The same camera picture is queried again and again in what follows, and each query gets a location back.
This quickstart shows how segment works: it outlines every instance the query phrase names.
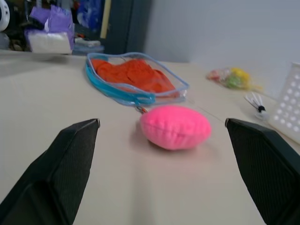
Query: white plastic crate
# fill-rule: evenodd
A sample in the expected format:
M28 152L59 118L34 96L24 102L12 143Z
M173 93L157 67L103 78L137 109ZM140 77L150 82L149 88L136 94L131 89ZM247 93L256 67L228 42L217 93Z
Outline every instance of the white plastic crate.
M300 64L292 64L269 123L300 144Z

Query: clear plastic pouch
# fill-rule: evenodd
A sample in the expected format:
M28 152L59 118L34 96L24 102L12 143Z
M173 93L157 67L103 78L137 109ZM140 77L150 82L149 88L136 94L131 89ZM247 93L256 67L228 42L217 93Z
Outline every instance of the clear plastic pouch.
M151 66L152 69L157 69L162 72L169 79L175 89L171 91L153 93L143 91L127 83L106 82L96 73L91 63L92 59L105 60L113 65L122 64L132 59L143 59L149 66ZM86 73L91 83L99 91L106 96L113 98L122 105L147 106L182 102L185 100L186 92L189 88L189 85L184 80L180 79L164 65L150 56L138 52L130 52L121 55L89 53L87 55Z

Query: plastic bag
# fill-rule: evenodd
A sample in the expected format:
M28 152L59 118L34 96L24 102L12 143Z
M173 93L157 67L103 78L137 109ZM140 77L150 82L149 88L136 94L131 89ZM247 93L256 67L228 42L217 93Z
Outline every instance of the plastic bag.
M251 83L251 76L240 68L223 68L212 70L207 79L213 80L230 89L261 90L261 87Z

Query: black and white item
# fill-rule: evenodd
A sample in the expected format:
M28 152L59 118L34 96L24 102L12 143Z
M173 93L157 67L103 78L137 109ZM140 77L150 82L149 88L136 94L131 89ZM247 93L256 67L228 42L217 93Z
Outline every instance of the black and white item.
M260 95L257 96L252 92L252 98L249 98L247 95L245 99L257 110L255 116L260 120L267 120L269 118L268 113L266 112L265 107L263 106L263 100Z
M10 12L6 1L0 0L0 32L4 31L9 24Z

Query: white tissue package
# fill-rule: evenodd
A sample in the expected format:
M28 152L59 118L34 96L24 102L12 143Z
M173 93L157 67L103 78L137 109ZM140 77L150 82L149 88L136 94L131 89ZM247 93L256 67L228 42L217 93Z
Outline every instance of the white tissue package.
M30 47L33 53L71 54L72 49L66 32L28 34Z

